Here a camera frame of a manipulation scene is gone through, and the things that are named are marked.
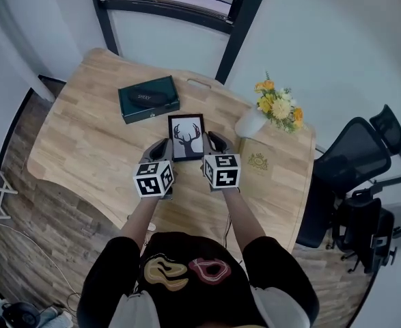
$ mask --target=chair seat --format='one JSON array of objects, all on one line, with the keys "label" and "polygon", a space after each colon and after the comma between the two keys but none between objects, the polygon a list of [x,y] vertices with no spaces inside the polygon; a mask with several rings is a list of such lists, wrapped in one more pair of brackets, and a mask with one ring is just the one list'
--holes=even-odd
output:
[{"label": "chair seat", "polygon": [[309,186],[308,200],[302,225],[296,242],[310,248],[318,248],[323,241],[334,209],[335,194],[315,175]]}]

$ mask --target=black window frame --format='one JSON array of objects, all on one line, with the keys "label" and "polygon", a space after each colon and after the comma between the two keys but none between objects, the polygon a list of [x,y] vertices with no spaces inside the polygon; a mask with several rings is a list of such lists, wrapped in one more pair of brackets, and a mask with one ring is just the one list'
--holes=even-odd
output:
[{"label": "black window frame", "polygon": [[211,28],[230,36],[215,77],[224,84],[243,45],[262,0],[232,0],[229,14],[224,16],[201,7],[161,0],[92,0],[107,48],[119,55],[108,10],[141,12],[166,16]]}]

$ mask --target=gold emblem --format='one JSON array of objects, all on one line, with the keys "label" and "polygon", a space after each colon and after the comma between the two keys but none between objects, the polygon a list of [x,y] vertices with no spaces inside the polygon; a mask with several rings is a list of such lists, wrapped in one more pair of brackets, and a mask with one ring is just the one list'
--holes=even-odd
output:
[{"label": "gold emblem", "polygon": [[268,167],[268,161],[261,153],[257,153],[256,155],[252,153],[249,157],[248,164],[261,170],[267,170]]}]

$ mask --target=person's left arm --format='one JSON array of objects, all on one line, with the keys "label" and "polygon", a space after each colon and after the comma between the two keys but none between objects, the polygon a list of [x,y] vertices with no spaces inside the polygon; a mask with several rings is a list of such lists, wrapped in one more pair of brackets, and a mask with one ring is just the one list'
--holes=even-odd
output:
[{"label": "person's left arm", "polygon": [[129,295],[139,274],[139,254],[159,197],[143,198],[120,232],[111,239],[83,285],[77,321],[81,328],[108,327],[123,294]]}]

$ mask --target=white flower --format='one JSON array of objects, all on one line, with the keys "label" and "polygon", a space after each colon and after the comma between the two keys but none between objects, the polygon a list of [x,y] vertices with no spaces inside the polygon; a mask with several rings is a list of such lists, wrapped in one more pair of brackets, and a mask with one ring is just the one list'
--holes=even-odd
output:
[{"label": "white flower", "polygon": [[291,94],[287,94],[287,93],[285,92],[284,88],[281,88],[279,91],[276,91],[276,94],[277,94],[280,98],[282,98],[282,99],[284,99],[284,100],[287,100],[287,101],[291,101],[291,99],[292,99]]},{"label": "white flower", "polygon": [[275,118],[282,120],[288,117],[291,112],[291,104],[287,100],[277,99],[272,106],[272,112]]}]

